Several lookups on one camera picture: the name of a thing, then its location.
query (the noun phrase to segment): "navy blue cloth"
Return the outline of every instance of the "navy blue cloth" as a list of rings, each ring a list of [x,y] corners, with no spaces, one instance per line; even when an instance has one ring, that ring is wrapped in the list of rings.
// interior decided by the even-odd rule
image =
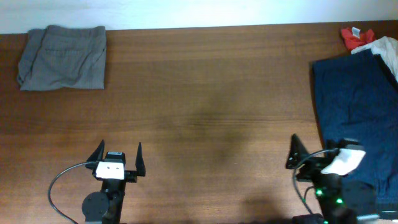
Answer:
[[[357,139],[366,151],[346,179],[373,185],[379,204],[397,203],[398,91],[391,72],[365,50],[315,62],[313,73],[324,142]]]

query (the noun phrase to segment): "wire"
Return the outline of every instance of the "wire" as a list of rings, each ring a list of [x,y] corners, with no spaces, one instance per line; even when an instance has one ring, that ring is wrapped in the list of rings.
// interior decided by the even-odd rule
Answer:
[[[319,155],[319,154],[321,154],[321,153],[333,152],[333,151],[335,151],[335,150],[336,150],[336,149],[324,149],[324,150],[321,150],[321,151],[318,151],[318,152],[311,153],[311,154],[309,154],[306,158],[302,159],[302,160],[297,164],[297,166],[294,167],[294,170],[293,170],[293,177],[292,177],[292,179],[293,179],[293,187],[294,187],[294,190],[296,191],[296,193],[297,193],[298,197],[300,198],[301,202],[304,204],[304,207],[308,210],[308,212],[309,212],[311,215],[313,214],[312,211],[311,211],[311,208],[307,205],[307,203],[305,202],[305,199],[301,196],[301,193],[300,193],[300,191],[299,191],[299,188],[297,187],[297,179],[296,179],[296,172],[297,172],[297,169],[298,169],[300,166],[302,166],[302,165],[304,164],[304,162],[307,161],[307,160],[309,160],[310,158],[312,158],[312,157],[314,157],[314,156],[317,156],[317,155]]]
[[[315,189],[315,187],[314,187],[314,186],[307,187],[307,189],[305,190],[305,193],[304,193],[304,200],[307,200],[307,194],[308,194],[308,192],[309,192],[311,189]]]
[[[49,191],[48,191],[48,193],[47,193],[47,196],[48,196],[48,198],[49,198],[49,202],[50,202],[51,207],[54,208],[54,210],[55,210],[58,214],[60,214],[63,218],[66,218],[67,220],[71,221],[73,224],[78,224],[78,223],[77,223],[75,220],[73,220],[72,218],[70,218],[69,216],[67,216],[66,214],[62,213],[62,212],[54,205],[54,203],[52,202],[52,200],[51,200],[51,188],[52,188],[52,186],[54,185],[55,181],[57,181],[58,178],[60,178],[64,173],[70,171],[71,169],[76,168],[76,167],[80,167],[80,166],[83,166],[83,165],[95,164],[95,163],[97,163],[97,162],[82,162],[82,163],[76,164],[76,165],[74,165],[74,166],[71,166],[71,167],[65,169],[64,171],[62,171],[61,173],[59,173],[59,174],[51,181],[51,184],[50,184],[50,186],[49,186]]]

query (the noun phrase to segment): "white wall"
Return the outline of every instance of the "white wall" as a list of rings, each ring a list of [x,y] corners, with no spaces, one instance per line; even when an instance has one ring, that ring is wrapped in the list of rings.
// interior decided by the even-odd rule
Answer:
[[[398,0],[0,0],[0,33],[398,19]]]

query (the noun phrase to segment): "folded gray pants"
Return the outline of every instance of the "folded gray pants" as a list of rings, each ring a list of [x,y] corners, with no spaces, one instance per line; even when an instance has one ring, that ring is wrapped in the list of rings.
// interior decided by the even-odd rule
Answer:
[[[28,37],[18,64],[17,81],[21,90],[104,88],[105,27],[48,26],[30,30]]]

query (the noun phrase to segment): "wooden table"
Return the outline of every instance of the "wooden table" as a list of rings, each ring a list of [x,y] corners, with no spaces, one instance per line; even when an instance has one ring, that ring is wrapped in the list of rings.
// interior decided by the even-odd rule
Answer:
[[[321,149],[310,62],[348,54],[342,27],[398,37],[398,22],[109,31],[105,90],[19,91],[25,34],[0,36],[0,223],[68,223],[51,180],[102,139],[147,176],[128,184],[126,223],[249,223],[306,213],[284,164],[290,136]],[[304,190],[308,184],[300,184]],[[84,223],[101,188],[78,168],[53,201]],[[311,195],[315,211],[318,204]]]

